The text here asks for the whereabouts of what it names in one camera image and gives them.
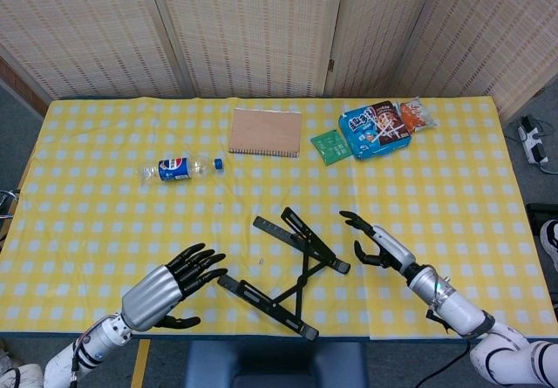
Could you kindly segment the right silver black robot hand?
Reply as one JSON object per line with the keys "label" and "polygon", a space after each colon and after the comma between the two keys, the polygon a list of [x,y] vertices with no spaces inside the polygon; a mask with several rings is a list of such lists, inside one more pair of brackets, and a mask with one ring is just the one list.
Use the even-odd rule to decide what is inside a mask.
{"label": "right silver black robot hand", "polygon": [[358,214],[350,211],[342,210],[339,214],[345,218],[346,224],[361,230],[379,247],[378,255],[368,255],[363,251],[359,241],[354,241],[354,253],[361,263],[383,269],[395,269],[407,283],[410,283],[423,268],[416,263],[414,254],[382,227],[371,225]]}

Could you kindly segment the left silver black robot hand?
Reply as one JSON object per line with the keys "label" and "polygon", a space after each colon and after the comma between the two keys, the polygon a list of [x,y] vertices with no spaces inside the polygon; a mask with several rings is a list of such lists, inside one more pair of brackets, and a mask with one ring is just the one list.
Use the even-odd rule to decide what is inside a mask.
{"label": "left silver black robot hand", "polygon": [[201,242],[154,269],[122,297],[120,315],[126,326],[145,332],[153,327],[185,330],[198,325],[199,317],[177,318],[170,312],[207,283],[226,275],[227,269],[214,267],[225,258]]}

